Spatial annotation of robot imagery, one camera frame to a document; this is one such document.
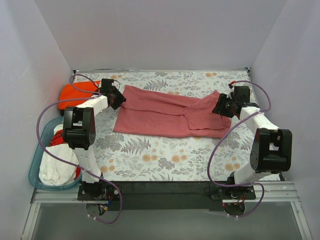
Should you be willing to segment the pink t-shirt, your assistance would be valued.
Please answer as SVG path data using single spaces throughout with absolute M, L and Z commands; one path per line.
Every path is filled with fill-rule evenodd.
M 231 127 L 228 117 L 213 113 L 219 99 L 214 91 L 204 98 L 140 89 L 126 85 L 114 132 L 166 138 L 222 138 Z

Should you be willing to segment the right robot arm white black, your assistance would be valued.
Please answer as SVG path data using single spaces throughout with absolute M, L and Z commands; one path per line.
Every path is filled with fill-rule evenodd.
M 249 86 L 239 86 L 237 81 L 233 81 L 228 87 L 230 93 L 220 94 L 212 113 L 239 119 L 239 122 L 229 129 L 228 134 L 241 124 L 246 124 L 254 134 L 249 163 L 233 172 L 226 183 L 220 184 L 220 187 L 226 188 L 230 198 L 237 199 L 245 192 L 244 187 L 251 186 L 266 176 L 290 169 L 293 134 L 289 129 L 273 124 L 265 116 L 266 110 L 250 101 Z

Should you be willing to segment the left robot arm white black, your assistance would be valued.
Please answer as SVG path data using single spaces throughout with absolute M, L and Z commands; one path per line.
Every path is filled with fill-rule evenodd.
M 93 144 L 96 139 L 95 117 L 111 107 L 118 109 L 126 98 L 115 86 L 117 80 L 103 78 L 68 84 L 60 95 L 64 104 L 62 138 L 75 154 L 81 169 L 82 182 L 92 184 L 89 194 L 95 200 L 106 196 L 106 187 L 99 183 L 102 172 L 98 167 Z

